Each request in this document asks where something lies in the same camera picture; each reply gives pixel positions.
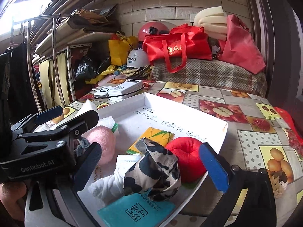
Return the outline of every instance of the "wall outlet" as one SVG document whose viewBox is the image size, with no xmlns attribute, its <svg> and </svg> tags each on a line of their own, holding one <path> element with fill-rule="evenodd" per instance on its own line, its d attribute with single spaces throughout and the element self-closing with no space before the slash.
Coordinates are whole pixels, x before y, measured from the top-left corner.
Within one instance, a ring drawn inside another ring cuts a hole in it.
<svg viewBox="0 0 303 227">
<path fill-rule="evenodd" d="M 196 16 L 196 13 L 191 13 L 191 14 L 189 15 L 190 22 L 194 22 L 195 16 Z"/>
</svg>

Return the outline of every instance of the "plaid blanket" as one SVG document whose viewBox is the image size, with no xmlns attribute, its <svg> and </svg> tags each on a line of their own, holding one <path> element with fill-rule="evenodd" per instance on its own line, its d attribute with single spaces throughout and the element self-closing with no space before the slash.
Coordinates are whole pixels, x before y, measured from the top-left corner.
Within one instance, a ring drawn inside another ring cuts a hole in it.
<svg viewBox="0 0 303 227">
<path fill-rule="evenodd" d="M 186 67 L 176 73 L 169 73 L 164 59 L 156 60 L 151 70 L 151 80 L 189 83 L 232 89 L 264 97 L 267 82 L 264 72 L 256 75 L 244 68 L 219 60 L 187 59 Z M 181 58 L 171 58 L 172 67 L 181 65 Z"/>
</svg>

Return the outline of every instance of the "camouflage cloth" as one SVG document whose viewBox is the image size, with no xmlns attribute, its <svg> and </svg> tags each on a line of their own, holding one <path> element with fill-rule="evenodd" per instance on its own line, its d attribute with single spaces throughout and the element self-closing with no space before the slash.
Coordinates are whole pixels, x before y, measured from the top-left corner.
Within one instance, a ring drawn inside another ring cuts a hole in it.
<svg viewBox="0 0 303 227">
<path fill-rule="evenodd" d="M 148 138 L 141 138 L 137 143 L 143 143 L 146 152 L 125 173 L 124 195 L 144 193 L 151 189 L 148 193 L 150 200 L 170 199 L 181 186 L 178 158 L 162 145 Z"/>
<path fill-rule="evenodd" d="M 181 65 L 179 57 L 170 60 L 173 68 Z M 176 73 L 168 72 L 164 59 L 156 60 L 150 79 L 232 89 L 261 97 L 264 97 L 267 91 L 264 72 L 255 75 L 242 67 L 219 60 L 187 59 L 185 68 Z"/>
</svg>

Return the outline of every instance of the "white helmet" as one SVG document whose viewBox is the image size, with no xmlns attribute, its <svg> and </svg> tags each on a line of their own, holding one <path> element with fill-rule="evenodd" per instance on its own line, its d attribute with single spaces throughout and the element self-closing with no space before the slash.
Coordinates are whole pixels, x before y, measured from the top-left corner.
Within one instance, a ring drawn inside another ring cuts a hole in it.
<svg viewBox="0 0 303 227">
<path fill-rule="evenodd" d="M 147 65 L 150 65 L 150 62 L 148 60 L 147 53 L 145 53 L 143 49 L 136 48 L 129 53 L 127 57 L 128 67 L 139 69 L 140 67 L 145 67 Z"/>
</svg>

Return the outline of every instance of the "beige curtain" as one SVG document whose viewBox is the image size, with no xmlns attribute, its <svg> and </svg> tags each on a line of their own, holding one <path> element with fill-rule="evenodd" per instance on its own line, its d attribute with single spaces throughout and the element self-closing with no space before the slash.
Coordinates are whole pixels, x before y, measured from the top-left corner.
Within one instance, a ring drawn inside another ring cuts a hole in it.
<svg viewBox="0 0 303 227">
<path fill-rule="evenodd" d="M 68 81 L 67 81 L 67 52 L 57 54 L 57 64 L 59 71 L 59 80 L 62 88 L 63 98 L 66 105 L 70 104 L 69 92 L 68 92 Z M 52 59 L 45 60 L 39 63 L 40 79 L 42 84 L 42 92 L 45 98 L 47 108 L 54 106 L 62 106 L 57 83 L 54 74 L 54 62 Z M 55 87 L 54 100 L 52 101 L 52 87 Z"/>
</svg>

